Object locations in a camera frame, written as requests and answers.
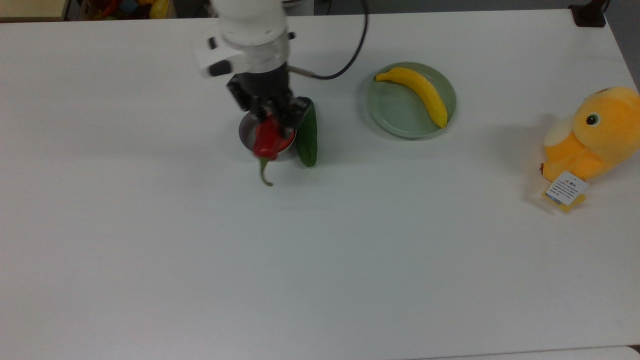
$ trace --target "pepper stem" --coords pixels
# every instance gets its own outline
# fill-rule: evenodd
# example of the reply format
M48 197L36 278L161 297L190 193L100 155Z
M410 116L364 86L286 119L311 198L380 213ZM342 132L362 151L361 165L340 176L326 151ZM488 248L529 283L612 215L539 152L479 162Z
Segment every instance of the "pepper stem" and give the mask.
M270 183L264 177L264 169L267 167L267 163L269 163L269 158L265 158L265 157L260 158L260 178L262 179L262 182L266 186L273 186L273 183Z

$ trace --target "colorful toys in bin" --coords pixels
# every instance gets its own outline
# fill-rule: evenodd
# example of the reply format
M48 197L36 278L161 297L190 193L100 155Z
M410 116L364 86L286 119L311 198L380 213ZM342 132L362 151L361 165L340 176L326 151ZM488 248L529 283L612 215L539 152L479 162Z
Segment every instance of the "colorful toys in bin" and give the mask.
M175 17L172 0L88 0L97 9L93 20L165 19Z

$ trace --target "toy eye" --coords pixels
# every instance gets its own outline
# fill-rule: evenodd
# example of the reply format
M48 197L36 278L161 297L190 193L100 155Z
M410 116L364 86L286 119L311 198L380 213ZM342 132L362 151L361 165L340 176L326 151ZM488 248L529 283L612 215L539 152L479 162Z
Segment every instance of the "toy eye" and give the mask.
M600 123L600 116L596 113L590 114L587 117L587 125L596 126Z

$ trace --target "white tag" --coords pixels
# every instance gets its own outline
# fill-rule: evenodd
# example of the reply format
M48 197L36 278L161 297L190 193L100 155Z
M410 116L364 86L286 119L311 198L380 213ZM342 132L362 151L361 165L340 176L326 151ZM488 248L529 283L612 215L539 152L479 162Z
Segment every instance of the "white tag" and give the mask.
M556 204L571 205L578 195L582 194L589 184L582 179L573 175L569 171L565 171L549 186L545 195L553 200Z

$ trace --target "banana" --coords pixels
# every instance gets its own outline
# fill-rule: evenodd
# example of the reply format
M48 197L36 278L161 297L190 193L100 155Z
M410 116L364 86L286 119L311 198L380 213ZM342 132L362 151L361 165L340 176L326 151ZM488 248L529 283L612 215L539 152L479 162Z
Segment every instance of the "banana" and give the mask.
M376 75L376 81L391 81L402 84L413 90L427 108L431 120L437 126L447 126L447 108L435 87L422 74L406 67L393 69Z

